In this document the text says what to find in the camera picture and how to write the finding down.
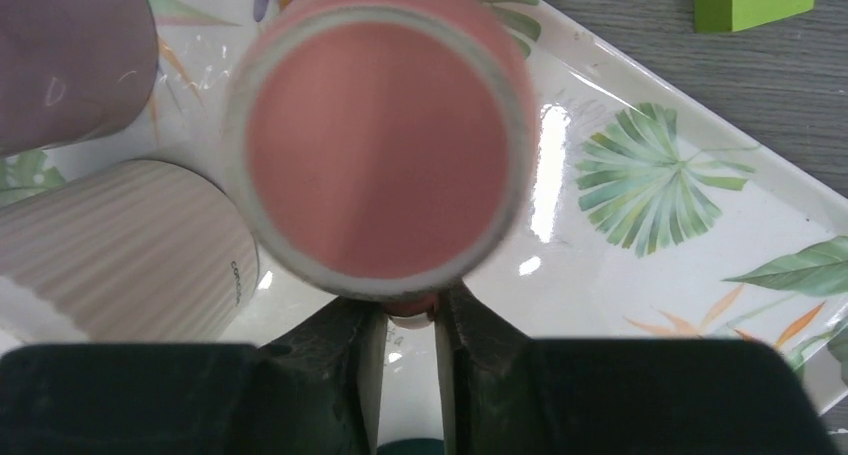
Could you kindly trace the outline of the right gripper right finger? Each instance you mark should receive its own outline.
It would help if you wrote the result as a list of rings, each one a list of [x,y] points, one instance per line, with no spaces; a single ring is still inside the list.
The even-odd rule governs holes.
[[[435,318],[450,454],[833,454],[799,379],[739,339],[534,339],[464,285]]]

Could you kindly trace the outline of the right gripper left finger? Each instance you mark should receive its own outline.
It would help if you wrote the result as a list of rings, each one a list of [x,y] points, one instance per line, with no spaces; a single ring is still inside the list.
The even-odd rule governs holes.
[[[372,454],[387,319],[336,299],[249,344],[42,344],[1,359],[5,454]]]

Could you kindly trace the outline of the pink mug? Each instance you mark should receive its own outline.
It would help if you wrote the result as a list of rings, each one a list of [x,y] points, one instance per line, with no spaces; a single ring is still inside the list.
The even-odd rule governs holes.
[[[520,215],[539,119],[525,59],[477,0],[294,0],[229,85],[225,191],[285,269],[432,316]]]

